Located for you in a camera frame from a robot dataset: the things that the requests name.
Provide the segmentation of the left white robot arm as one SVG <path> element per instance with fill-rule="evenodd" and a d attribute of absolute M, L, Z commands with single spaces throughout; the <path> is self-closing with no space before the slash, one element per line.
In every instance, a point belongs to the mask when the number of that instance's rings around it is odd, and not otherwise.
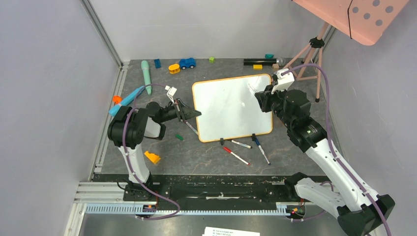
<path fill-rule="evenodd" d="M 129 174 L 126 191 L 136 193 L 145 201 L 154 196 L 150 170 L 142 150 L 143 139 L 162 140 L 166 131 L 164 122 L 176 118 L 185 122 L 201 114 L 179 98 L 165 107 L 157 102 L 150 102 L 144 108 L 119 108 L 108 126 L 107 136 L 122 153 L 126 163 Z"/>

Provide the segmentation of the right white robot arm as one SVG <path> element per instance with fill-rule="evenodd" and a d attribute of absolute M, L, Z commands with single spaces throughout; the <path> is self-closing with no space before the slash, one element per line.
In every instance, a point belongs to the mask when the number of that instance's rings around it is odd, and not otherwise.
<path fill-rule="evenodd" d="M 380 225 L 390 235 L 387 219 L 395 201 L 370 187 L 336 149 L 330 135 L 310 116 L 311 103 L 300 90 L 274 91 L 272 85 L 254 94 L 262 112 L 279 118 L 290 141 L 313 160 L 336 187 L 334 192 L 299 172 L 285 180 L 284 195 L 308 200 L 330 213 L 345 234 L 365 236 Z"/>

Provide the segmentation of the orange framed whiteboard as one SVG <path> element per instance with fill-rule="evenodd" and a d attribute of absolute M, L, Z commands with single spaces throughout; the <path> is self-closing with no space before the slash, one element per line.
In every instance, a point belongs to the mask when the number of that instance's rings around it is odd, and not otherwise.
<path fill-rule="evenodd" d="M 192 86 L 194 108 L 202 143 L 264 135 L 273 130 L 272 114 L 261 111 L 254 93 L 271 84 L 268 74 L 256 74 L 196 82 Z"/>

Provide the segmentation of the green marker cap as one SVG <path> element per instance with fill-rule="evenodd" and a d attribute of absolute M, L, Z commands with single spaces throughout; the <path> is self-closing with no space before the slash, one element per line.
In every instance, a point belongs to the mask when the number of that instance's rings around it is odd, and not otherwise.
<path fill-rule="evenodd" d="M 183 141 L 183 137 L 182 137 L 181 135 L 176 134 L 176 135 L 175 135 L 175 137 L 176 137 L 177 139 L 179 139 L 179 140 Z"/>

